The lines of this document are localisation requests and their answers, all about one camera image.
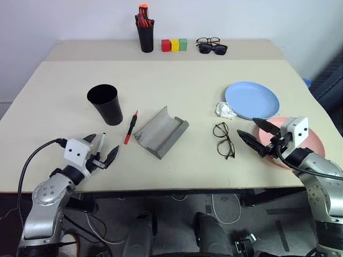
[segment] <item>table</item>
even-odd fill
[[[58,137],[82,138],[106,132],[103,157],[116,145],[120,150],[107,170],[97,170],[78,192],[144,190],[225,190],[232,188],[297,187],[291,173],[261,159],[237,135],[254,132],[250,120],[218,117],[215,105],[226,88],[238,81],[254,81],[271,89],[280,100],[277,116],[308,116],[321,138],[326,158],[343,167],[343,139],[305,83],[267,40],[229,40],[225,56],[202,55],[190,41],[187,52],[163,53],[156,41],[151,54],[137,41],[66,41],[36,69],[0,121],[0,191],[15,192],[28,156],[43,143]],[[104,123],[86,94],[98,84],[112,84],[119,92],[123,121]],[[164,106],[170,116],[187,120],[189,128],[162,160],[143,149],[132,137],[123,141],[138,109],[134,131]],[[217,153],[214,124],[226,122],[236,158]],[[32,191],[57,167],[63,168],[58,145],[39,152],[29,165],[23,192]]]

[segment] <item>marker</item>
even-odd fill
[[[125,141],[124,141],[125,145],[127,145],[129,140],[130,140],[132,129],[135,126],[136,121],[137,121],[137,114],[138,114],[138,110],[136,111],[134,116],[132,116],[132,120],[131,120],[131,123],[130,123],[130,128],[129,128],[128,134],[126,135]]]

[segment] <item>yellow block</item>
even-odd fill
[[[171,42],[171,51],[177,52],[180,46],[178,39],[170,39],[170,42]]]

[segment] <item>eyeglasses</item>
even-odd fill
[[[199,47],[199,52],[202,54],[208,54],[214,51],[216,55],[224,55],[227,50],[227,46],[220,44],[220,38],[218,37],[201,37],[196,42]]]
[[[217,151],[221,156],[227,160],[229,157],[235,158],[235,146],[229,137],[229,128],[225,122],[216,124],[213,128],[213,135],[217,138],[225,138],[217,145]]]

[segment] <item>crumpled napkin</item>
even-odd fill
[[[231,109],[231,107],[226,102],[218,103],[215,107],[215,113],[218,114],[218,116],[227,119],[232,119],[235,116],[237,116],[237,114]]]

